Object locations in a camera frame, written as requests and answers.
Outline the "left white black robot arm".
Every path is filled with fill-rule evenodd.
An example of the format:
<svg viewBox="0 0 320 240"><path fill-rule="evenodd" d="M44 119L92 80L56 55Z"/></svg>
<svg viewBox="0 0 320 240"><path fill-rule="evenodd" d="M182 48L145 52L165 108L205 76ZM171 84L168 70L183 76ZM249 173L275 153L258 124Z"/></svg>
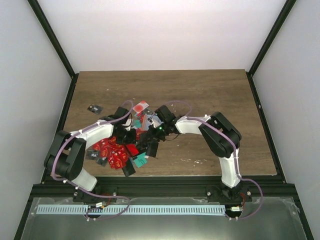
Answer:
<svg viewBox="0 0 320 240"><path fill-rule="evenodd" d="M89 201L97 202L102 189L97 186L97 178L83 167L86 150L103 139L115 138L117 145L134 144L136 130L127 123L132 109L118 107L113 115L99 119L83 129L55 134L44 160L44 168L51 172L56 181L70 182L84 190Z"/></svg>

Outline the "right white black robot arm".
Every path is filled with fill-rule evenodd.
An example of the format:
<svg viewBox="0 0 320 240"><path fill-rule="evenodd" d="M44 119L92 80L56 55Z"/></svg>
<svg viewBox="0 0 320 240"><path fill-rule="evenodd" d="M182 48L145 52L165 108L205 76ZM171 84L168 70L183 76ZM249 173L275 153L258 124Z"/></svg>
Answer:
<svg viewBox="0 0 320 240"><path fill-rule="evenodd" d="M187 114L176 116L166 105L162 105L147 120L151 125L141 138L141 142L147 144L147 156L155 157L159 142L166 141L170 134L201 135L219 159L222 182L220 191L223 198L232 202L240 196L242 176L238 155L242 136L221 112L201 117Z"/></svg>

